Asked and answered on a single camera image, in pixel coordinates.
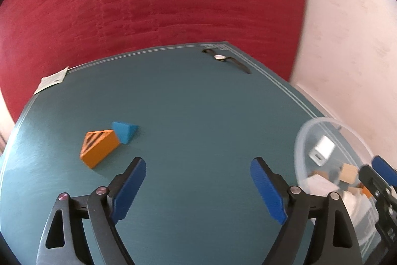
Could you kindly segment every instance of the teal table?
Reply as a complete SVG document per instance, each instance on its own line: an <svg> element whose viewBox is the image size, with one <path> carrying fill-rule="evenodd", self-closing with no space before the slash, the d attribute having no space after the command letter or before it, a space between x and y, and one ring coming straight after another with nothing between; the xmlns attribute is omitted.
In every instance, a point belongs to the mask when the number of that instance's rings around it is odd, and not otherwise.
<svg viewBox="0 0 397 265"><path fill-rule="evenodd" d="M201 53L205 47L252 74ZM35 264L57 195L89 194L140 156L146 179L117 224L137 265L259 265L280 225L250 178L250 162L262 156L295 184L295 137L316 116L287 82L228 43L158 47L73 68L31 99L11 135L2 157L1 232L23 265ZM112 121L140 129L91 170L79 160L85 133ZM295 264L311 231L309 223Z"/></svg>

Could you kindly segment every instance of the red curtain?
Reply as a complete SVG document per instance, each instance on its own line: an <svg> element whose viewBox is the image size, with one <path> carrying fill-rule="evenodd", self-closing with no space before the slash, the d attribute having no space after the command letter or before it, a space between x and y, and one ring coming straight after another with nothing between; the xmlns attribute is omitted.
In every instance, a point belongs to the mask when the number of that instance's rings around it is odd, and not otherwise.
<svg viewBox="0 0 397 265"><path fill-rule="evenodd" d="M151 46L229 41L288 79L304 0L5 0L0 87L14 120L43 76Z"/></svg>

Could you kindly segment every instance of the blue block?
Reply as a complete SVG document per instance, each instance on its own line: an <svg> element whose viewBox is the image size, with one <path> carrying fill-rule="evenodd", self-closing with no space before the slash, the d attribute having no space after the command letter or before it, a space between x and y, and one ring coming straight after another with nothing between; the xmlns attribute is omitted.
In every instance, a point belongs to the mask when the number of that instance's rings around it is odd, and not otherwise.
<svg viewBox="0 0 397 265"><path fill-rule="evenodd" d="M119 123L117 121L112 122L112 129L122 144L128 144L138 128L139 126L137 125Z"/></svg>

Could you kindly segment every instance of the clear plastic bowl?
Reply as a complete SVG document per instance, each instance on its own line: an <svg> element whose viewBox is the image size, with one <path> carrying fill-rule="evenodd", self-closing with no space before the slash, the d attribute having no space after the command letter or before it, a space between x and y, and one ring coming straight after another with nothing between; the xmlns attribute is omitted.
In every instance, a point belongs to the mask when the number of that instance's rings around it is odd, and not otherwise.
<svg viewBox="0 0 397 265"><path fill-rule="evenodd" d="M323 166L318 166L308 154L323 135L334 142L335 148L328 161ZM364 164L371 165L372 157L373 154L368 145L348 125L327 117L311 119L303 124L295 140L294 160L298 185L310 194L306 179L313 171L321 170L328 173L331 182L338 185L341 190L346 190L348 184L339 181L339 171L343 163L360 168ZM359 241L361 255L364 255L376 233L375 223L378 221L378 213L375 200L368 199L364 195L358 196L351 220Z"/></svg>

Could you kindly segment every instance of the blue gripper pad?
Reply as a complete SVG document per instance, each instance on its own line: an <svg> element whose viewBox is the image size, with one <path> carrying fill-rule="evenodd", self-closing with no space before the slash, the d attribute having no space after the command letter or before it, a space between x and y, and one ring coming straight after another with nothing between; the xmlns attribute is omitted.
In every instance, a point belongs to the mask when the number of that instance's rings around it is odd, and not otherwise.
<svg viewBox="0 0 397 265"><path fill-rule="evenodd" d="M251 178L257 186L271 217L283 225L287 220L283 199L256 159L251 162Z"/></svg>
<svg viewBox="0 0 397 265"><path fill-rule="evenodd" d="M146 163L140 159L130 176L124 181L120 191L113 198L113 212L110 218L114 224L126 217L145 176Z"/></svg>
<svg viewBox="0 0 397 265"><path fill-rule="evenodd" d="M372 168L386 181L390 186L397 187L397 171L379 155L372 159Z"/></svg>

